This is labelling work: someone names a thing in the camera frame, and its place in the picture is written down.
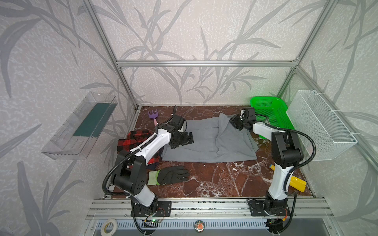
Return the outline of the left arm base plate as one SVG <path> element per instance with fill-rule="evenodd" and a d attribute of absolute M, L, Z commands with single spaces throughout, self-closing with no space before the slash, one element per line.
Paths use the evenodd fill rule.
<path fill-rule="evenodd" d="M 158 217 L 169 217 L 172 210 L 171 201 L 153 200 L 150 206 L 144 206 L 142 204 L 136 204 L 132 202 L 131 216 L 135 217 L 147 217 L 150 215 Z"/>

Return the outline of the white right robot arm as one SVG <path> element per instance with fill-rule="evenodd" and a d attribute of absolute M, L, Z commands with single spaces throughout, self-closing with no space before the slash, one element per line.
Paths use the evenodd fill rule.
<path fill-rule="evenodd" d="M 241 110 L 229 121 L 238 130 L 251 130 L 271 141 L 271 153 L 275 166 L 272 183 L 265 200 L 248 200 L 250 212 L 252 216 L 291 216 L 294 213 L 295 200 L 292 207 L 289 207 L 289 182 L 295 170 L 314 159 L 317 147 L 309 135 L 293 129 L 275 127 L 269 124 L 268 117 L 265 115 L 264 121 L 258 121 L 258 116 L 259 114 L 251 107 Z M 310 159 L 305 162 L 302 161 L 304 154 L 300 144 L 300 135 L 308 139 L 313 146 Z"/>

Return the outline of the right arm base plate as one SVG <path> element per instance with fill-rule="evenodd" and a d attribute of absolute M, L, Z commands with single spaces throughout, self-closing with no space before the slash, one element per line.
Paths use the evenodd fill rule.
<path fill-rule="evenodd" d="M 272 200 L 270 198 L 266 198 L 264 200 L 257 200 L 251 198 L 247 200 L 247 204 L 249 205 L 251 216 L 283 218 L 291 216 L 291 212 L 287 204 L 287 199 Z"/>

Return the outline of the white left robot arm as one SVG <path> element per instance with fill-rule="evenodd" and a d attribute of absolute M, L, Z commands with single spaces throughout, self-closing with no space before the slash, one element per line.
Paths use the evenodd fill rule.
<path fill-rule="evenodd" d="M 167 167 L 147 172 L 146 167 L 152 157 L 165 145 L 171 149 L 194 143 L 192 133 L 186 131 L 186 120 L 176 115 L 155 126 L 155 132 L 139 146 L 130 151 L 121 151 L 118 161 L 107 173 L 102 190 L 109 196 L 127 196 L 133 206 L 139 205 L 155 212 L 158 207 L 157 196 L 148 188 L 150 185 L 169 185 L 186 182 L 190 173 L 183 166 Z"/>

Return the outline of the grey long sleeve shirt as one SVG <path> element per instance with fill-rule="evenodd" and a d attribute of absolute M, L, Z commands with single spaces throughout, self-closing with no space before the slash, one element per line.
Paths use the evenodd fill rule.
<path fill-rule="evenodd" d="M 162 159 L 175 162 L 224 163 L 256 160 L 258 145 L 248 130 L 238 130 L 229 122 L 230 117 L 187 121 L 187 132 L 193 134 L 194 143 L 172 149 L 164 146 Z"/>

